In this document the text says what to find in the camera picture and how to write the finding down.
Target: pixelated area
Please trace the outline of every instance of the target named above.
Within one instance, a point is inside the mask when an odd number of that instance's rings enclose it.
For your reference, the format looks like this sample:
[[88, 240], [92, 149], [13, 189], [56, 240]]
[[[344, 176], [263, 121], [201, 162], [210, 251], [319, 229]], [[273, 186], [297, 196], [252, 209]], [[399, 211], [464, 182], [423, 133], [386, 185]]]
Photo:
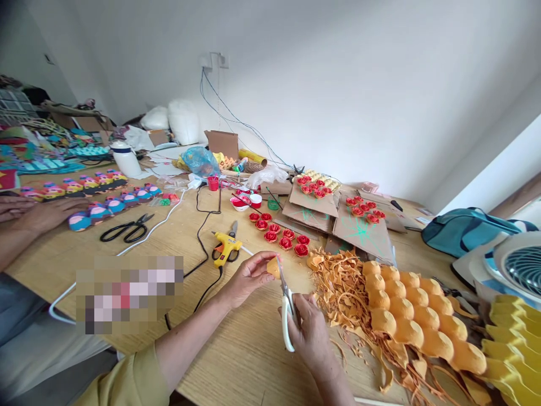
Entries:
[[183, 257], [95, 257], [77, 271], [77, 326], [85, 334], [139, 334], [183, 292]]

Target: cardboard tube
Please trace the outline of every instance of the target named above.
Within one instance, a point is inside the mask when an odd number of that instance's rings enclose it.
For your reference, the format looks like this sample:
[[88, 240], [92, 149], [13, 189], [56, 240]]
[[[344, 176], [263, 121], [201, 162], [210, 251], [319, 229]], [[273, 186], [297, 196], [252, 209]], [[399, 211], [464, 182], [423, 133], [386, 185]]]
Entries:
[[247, 149], [239, 149], [238, 150], [238, 156], [240, 158], [248, 158], [251, 159], [254, 162], [257, 162], [258, 164], [261, 164], [262, 167], [267, 166], [267, 159], [263, 158], [261, 155], [257, 155], [256, 153], [253, 153], [251, 151], [248, 151]]

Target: paint cup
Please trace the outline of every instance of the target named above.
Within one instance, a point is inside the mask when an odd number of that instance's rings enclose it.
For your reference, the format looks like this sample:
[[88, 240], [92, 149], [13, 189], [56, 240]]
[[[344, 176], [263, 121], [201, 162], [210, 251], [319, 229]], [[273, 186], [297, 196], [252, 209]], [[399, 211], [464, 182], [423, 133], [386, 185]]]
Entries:
[[261, 197], [261, 195], [253, 194], [250, 195], [250, 201], [252, 202], [252, 207], [254, 209], [258, 209], [261, 207], [261, 202], [263, 201], [263, 198]]
[[211, 192], [216, 192], [219, 186], [219, 178], [217, 176], [209, 176], [207, 182], [209, 183], [209, 189]]

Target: white-handled scissors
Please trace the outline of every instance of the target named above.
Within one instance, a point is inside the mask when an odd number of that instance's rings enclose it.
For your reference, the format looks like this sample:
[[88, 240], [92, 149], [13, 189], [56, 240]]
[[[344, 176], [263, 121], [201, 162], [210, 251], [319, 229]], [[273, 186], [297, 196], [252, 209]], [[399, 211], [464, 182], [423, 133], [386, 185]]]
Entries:
[[287, 326], [287, 313], [291, 314], [291, 317], [293, 318], [293, 322], [298, 327], [299, 323], [297, 321], [297, 314], [295, 312], [295, 306], [293, 304], [293, 297], [291, 289], [287, 287], [286, 280], [283, 278], [282, 273], [282, 264], [280, 264], [280, 260], [278, 260], [278, 269], [280, 271], [280, 279], [282, 281], [282, 333], [283, 333], [283, 342], [286, 345], [286, 349], [289, 352], [295, 352], [295, 349], [293, 348], [293, 344], [291, 344], [291, 340], [289, 339], [289, 328]]

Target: fabric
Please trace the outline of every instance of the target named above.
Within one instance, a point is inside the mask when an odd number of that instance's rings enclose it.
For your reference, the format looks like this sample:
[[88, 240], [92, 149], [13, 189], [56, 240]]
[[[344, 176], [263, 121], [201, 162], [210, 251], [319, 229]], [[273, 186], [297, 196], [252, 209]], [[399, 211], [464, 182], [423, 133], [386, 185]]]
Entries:
[[435, 217], [421, 232], [423, 241], [438, 251], [460, 258], [480, 245], [492, 241], [499, 232], [518, 234], [522, 229], [537, 231], [532, 223], [504, 220], [485, 214], [478, 208], [455, 209]]
[[153, 343], [125, 357], [108, 374], [99, 376], [75, 405], [167, 406], [169, 395]]
[[33, 323], [0, 347], [3, 400], [23, 394], [108, 347], [98, 336], [78, 333], [74, 325], [55, 320], [47, 312], [38, 313]]

